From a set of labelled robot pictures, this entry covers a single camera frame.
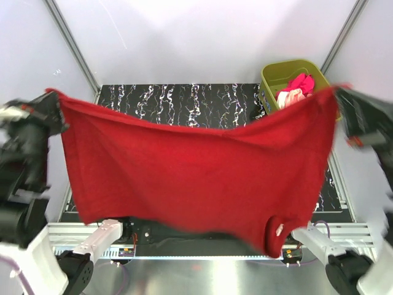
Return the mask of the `red t-shirt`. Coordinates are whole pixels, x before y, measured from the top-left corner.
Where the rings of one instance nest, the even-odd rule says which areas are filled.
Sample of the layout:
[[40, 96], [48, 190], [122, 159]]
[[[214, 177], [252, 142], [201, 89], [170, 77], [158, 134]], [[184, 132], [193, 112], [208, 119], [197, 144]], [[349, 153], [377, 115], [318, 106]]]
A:
[[335, 86], [233, 129], [151, 123], [59, 93], [80, 219], [135, 217], [233, 235], [277, 258], [311, 220], [332, 150]]

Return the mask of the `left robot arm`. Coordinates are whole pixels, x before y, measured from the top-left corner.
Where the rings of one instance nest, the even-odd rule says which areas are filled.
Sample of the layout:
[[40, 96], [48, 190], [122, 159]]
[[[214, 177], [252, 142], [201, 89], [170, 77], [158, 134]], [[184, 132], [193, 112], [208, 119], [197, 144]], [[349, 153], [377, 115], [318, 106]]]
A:
[[1, 261], [15, 272], [25, 294], [80, 294], [101, 255], [115, 242], [126, 243], [132, 228], [106, 219], [84, 242], [55, 255], [45, 217], [49, 138], [68, 124], [57, 92], [1, 106]]

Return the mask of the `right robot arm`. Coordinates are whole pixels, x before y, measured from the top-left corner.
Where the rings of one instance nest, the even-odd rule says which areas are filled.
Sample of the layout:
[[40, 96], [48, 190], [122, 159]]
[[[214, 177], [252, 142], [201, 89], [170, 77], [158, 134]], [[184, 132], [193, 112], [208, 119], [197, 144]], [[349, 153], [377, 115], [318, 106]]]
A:
[[[378, 156], [389, 184], [392, 183], [392, 103], [339, 87], [335, 96], [350, 145], [370, 146]], [[313, 224], [299, 228], [288, 222], [279, 228], [284, 243], [305, 245], [325, 267], [331, 286], [339, 294], [392, 294], [392, 213], [377, 260], [345, 248]]]

